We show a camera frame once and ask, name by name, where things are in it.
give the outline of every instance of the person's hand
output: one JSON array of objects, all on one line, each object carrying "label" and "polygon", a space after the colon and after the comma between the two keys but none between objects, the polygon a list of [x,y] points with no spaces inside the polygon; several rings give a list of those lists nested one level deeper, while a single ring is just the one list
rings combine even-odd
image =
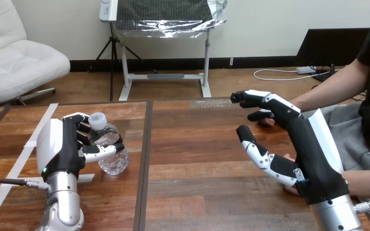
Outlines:
[{"label": "person's hand", "polygon": [[274,119],[264,118],[259,120],[259,124],[265,127],[273,127],[275,124]]},{"label": "person's hand", "polygon": [[[293,158],[291,158],[291,157],[290,157],[290,154],[285,154],[285,155],[284,155],[284,158],[289,159],[289,160],[291,160],[291,161],[295,161],[295,159],[293,159]],[[300,195],[299,195],[299,193],[297,192],[297,189],[295,189],[295,188],[293,188],[293,187],[289,187],[289,186],[287,186],[287,185],[283,185],[283,189],[284,189],[285,191],[289,192],[289,193],[292,193],[292,194],[294,194],[294,195],[300,196]]]}]

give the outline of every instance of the robotic hand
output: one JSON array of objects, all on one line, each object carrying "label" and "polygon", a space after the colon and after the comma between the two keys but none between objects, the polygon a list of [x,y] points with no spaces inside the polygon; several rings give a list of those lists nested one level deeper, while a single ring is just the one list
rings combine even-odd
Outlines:
[{"label": "robotic hand", "polygon": [[77,193],[80,169],[124,149],[119,141],[90,146],[88,137],[79,132],[90,131],[88,119],[83,113],[67,115],[61,121],[51,119],[38,136],[38,172],[47,185],[47,204],[36,231],[79,231],[84,223]]},{"label": "robotic hand", "polygon": [[250,121],[273,118],[287,130],[297,152],[295,162],[269,154],[246,125],[237,129],[248,156],[267,175],[295,186],[310,206],[320,231],[361,231],[361,221],[351,202],[337,147],[320,110],[304,119],[300,109],[270,92],[246,90],[233,93],[233,103],[264,110],[248,115]]}]

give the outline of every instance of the gray pants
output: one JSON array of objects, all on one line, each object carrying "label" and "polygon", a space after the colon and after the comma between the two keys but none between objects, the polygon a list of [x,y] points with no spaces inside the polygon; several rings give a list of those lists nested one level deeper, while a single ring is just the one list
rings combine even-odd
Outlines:
[{"label": "gray pants", "polygon": [[[370,150],[361,130],[359,103],[334,105],[321,109],[340,153],[344,170],[370,170]],[[304,112],[308,118],[315,111]]]}]

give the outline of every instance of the white bottle cap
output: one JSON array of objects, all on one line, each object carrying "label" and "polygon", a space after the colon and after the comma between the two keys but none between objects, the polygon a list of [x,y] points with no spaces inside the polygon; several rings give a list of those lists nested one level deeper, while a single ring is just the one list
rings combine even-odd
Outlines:
[{"label": "white bottle cap", "polygon": [[93,113],[89,117],[89,124],[93,130],[101,130],[107,127],[107,119],[106,116],[101,112]]}]

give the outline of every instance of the white cable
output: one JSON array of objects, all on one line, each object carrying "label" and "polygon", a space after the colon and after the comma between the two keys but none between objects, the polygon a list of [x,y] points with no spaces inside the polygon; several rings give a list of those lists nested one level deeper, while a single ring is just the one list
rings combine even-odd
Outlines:
[{"label": "white cable", "polygon": [[304,77],[299,77],[299,78],[280,78],[280,79],[277,79],[277,78],[259,78],[259,77],[257,77],[256,73],[261,72],[261,71],[278,71],[278,72],[289,72],[289,73],[294,73],[294,72],[297,73],[297,71],[282,71],[282,70],[274,70],[274,69],[263,69],[263,70],[258,70],[258,71],[253,73],[254,77],[257,78],[257,79],[271,80],[271,81],[298,80],[298,79],[310,78],[310,77],[320,76],[320,75],[324,75],[326,73],[329,73],[329,72],[324,72],[324,73],[321,73],[321,74],[316,74],[316,75],[312,75],[312,76],[304,76]]}]

